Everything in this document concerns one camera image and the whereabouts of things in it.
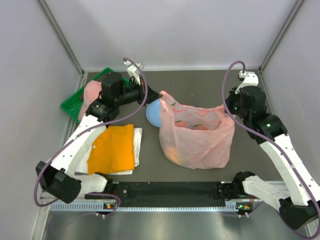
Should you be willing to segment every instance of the yellow towel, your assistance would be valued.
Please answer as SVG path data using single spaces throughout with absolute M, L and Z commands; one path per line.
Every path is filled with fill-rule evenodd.
M 109 126 L 93 142 L 88 173 L 112 174 L 135 169 L 134 126 Z

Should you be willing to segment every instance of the white panel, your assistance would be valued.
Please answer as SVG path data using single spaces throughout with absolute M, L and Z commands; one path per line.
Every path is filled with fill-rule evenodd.
M 276 113 L 320 184 L 320 1 L 303 5 L 264 75 Z
M 79 75 L 35 0 L 0 1 L 0 233 L 29 237 L 36 165 L 62 143 Z
M 81 66 L 259 67 L 295 0 L 47 0 Z

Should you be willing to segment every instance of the green plastic tray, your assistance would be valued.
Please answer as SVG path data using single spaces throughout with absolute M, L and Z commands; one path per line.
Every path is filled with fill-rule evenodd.
M 92 80 L 97 80 L 102 75 L 114 72 L 111 68 L 105 68 L 102 72 L 100 72 L 98 75 L 96 75 Z M 126 78 L 123 78 L 125 81 L 125 84 L 127 85 L 129 83 L 129 80 Z M 63 109 L 68 115 L 70 115 L 77 123 L 80 123 L 78 119 L 78 115 L 82 106 L 82 98 L 81 96 L 84 94 L 86 85 L 81 87 L 76 93 L 71 95 L 67 100 L 65 100 L 63 103 L 61 103 L 60 108 Z

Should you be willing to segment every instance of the blue bowl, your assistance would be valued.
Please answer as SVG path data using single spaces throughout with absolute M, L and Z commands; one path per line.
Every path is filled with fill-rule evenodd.
M 158 128 L 160 128 L 160 126 L 161 126 L 160 106 L 161 106 L 160 100 L 157 99 L 154 102 L 148 104 L 148 106 L 146 107 L 146 111 L 145 111 L 146 118 L 148 119 L 148 121 L 152 125 L 154 125 Z

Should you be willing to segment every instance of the plastic bag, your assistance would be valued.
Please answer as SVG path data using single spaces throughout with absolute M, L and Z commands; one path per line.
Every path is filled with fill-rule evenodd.
M 99 93 L 102 90 L 101 82 L 98 81 L 90 81 L 84 88 L 83 91 L 83 103 L 78 115 L 79 121 L 82 120 L 86 111 L 88 110 L 90 104 L 94 102 L 99 97 Z
M 165 156 L 190 169 L 223 168 L 229 161 L 234 121 L 223 105 L 199 108 L 179 104 L 162 91 L 160 144 Z

